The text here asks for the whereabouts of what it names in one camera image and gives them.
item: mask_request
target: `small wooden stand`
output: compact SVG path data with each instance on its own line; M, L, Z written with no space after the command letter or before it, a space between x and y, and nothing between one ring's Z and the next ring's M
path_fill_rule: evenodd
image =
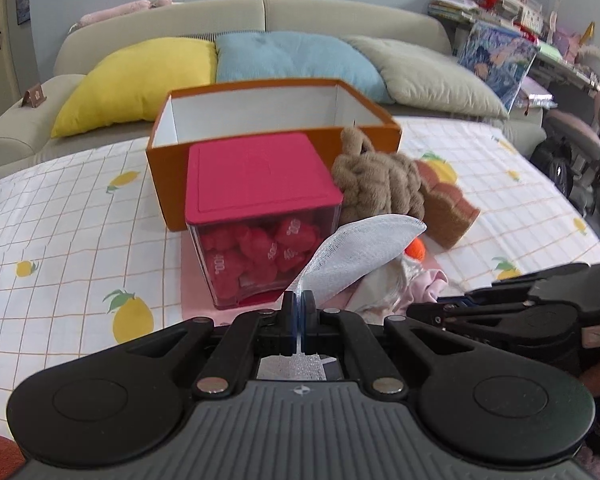
M38 83L24 92L20 106L30 105L32 108L38 108L45 101L46 96L42 91L42 85Z

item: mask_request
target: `orange ball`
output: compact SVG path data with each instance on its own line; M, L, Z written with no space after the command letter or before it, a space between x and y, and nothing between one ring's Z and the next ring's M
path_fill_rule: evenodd
M414 241L411 242L404 250L404 254L406 254L410 258L413 258L414 260L418 260L419 262L421 262L427 255L427 250L424 247L423 241L419 238L415 238Z

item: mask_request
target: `plastic storage container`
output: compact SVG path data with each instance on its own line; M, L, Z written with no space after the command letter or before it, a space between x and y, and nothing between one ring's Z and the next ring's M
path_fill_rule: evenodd
M335 231L341 204L305 134L189 149L185 218L219 308L275 300Z

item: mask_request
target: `sofa backrest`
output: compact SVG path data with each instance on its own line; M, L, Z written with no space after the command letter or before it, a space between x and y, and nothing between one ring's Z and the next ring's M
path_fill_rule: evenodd
M228 30L265 30L263 1L203 0L93 23L64 40L54 75L87 74L112 52L144 40Z
M426 46L451 54L442 24L426 14L347 0L264 0L267 30L329 36L357 34Z
M408 10L345 0L203 0L142 10L72 32L58 53L54 75L87 74L112 52L151 38L238 30L360 34L451 53L438 20Z

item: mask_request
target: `book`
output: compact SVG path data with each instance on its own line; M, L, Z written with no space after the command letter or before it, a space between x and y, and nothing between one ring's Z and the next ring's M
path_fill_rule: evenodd
M471 70L511 110L538 47L521 34L489 23L475 23L458 63Z

